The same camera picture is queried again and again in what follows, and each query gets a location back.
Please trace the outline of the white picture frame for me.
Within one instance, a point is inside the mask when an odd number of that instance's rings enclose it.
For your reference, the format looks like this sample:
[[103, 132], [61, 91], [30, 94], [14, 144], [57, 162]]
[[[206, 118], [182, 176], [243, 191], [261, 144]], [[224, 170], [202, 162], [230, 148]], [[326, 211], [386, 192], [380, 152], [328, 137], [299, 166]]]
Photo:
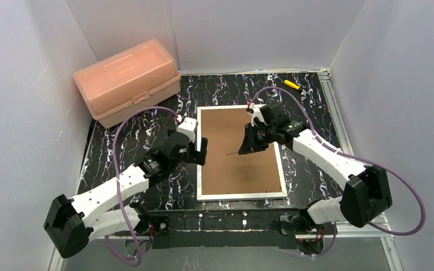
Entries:
[[251, 117], [246, 105], [204, 106], [197, 109], [197, 134], [208, 139], [206, 164], [197, 167], [197, 200], [284, 199], [288, 196], [280, 147], [263, 152], [237, 152]]

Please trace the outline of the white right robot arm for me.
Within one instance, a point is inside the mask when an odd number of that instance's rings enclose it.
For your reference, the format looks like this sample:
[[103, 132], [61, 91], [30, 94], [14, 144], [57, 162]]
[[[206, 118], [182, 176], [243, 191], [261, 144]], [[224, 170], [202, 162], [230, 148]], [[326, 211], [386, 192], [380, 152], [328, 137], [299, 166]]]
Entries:
[[393, 204], [387, 172], [375, 165], [347, 158], [310, 129], [302, 118], [290, 118], [281, 105], [248, 105], [251, 121], [239, 155], [266, 150], [278, 143], [304, 156], [328, 174], [343, 189], [342, 196], [317, 200], [289, 218], [288, 224], [310, 230], [329, 222], [347, 221], [362, 228]]

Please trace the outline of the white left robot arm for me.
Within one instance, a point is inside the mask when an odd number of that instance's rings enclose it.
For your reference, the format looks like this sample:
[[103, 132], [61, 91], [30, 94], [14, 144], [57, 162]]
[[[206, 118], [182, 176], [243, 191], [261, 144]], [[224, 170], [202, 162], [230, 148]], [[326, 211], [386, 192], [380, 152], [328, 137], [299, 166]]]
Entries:
[[112, 208], [120, 200], [167, 180], [181, 165], [204, 165], [208, 140], [200, 140], [197, 147], [186, 134], [170, 131], [160, 147], [147, 152], [118, 176], [80, 195], [54, 198], [44, 230], [61, 257], [73, 257], [96, 238], [148, 227], [149, 214], [141, 205], [130, 204], [123, 211]]

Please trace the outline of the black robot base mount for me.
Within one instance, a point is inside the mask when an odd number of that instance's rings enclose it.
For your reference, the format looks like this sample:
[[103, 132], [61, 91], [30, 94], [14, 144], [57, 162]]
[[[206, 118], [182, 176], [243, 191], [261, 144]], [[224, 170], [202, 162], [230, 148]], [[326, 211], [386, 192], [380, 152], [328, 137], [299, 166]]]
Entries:
[[326, 223], [311, 226], [298, 209], [221, 209], [150, 211], [153, 248], [178, 247], [277, 247], [321, 252], [334, 228]]

